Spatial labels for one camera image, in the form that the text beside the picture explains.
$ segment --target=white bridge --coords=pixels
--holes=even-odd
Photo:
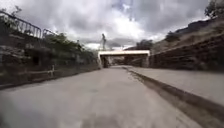
[[[98,52],[98,61],[99,66],[101,68],[105,67],[107,57],[111,56],[143,56],[144,59],[144,67],[148,67],[148,59],[150,56],[149,50],[129,50],[129,51],[99,51]]]

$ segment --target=concrete bridge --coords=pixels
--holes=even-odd
[[[108,67],[108,58],[113,56],[139,56],[144,58],[142,61],[143,67],[149,66],[149,50],[129,50],[129,51],[99,51],[98,62],[100,68]]]

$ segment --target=bush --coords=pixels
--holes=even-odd
[[[173,33],[173,32],[169,32],[167,35],[166,35],[166,38],[165,40],[167,42],[173,42],[173,41],[179,41],[180,38],[177,34]]]

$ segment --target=cloud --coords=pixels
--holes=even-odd
[[[0,7],[12,10],[12,5],[20,6],[23,9],[20,17],[41,28],[66,32],[74,40],[92,42],[100,42],[101,34],[105,33],[108,40],[132,40],[127,44],[143,38],[158,40],[170,30],[202,19],[208,4],[207,0],[10,1],[1,0]]]

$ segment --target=concrete road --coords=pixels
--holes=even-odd
[[[3,91],[0,103],[6,128],[200,128],[119,67]]]

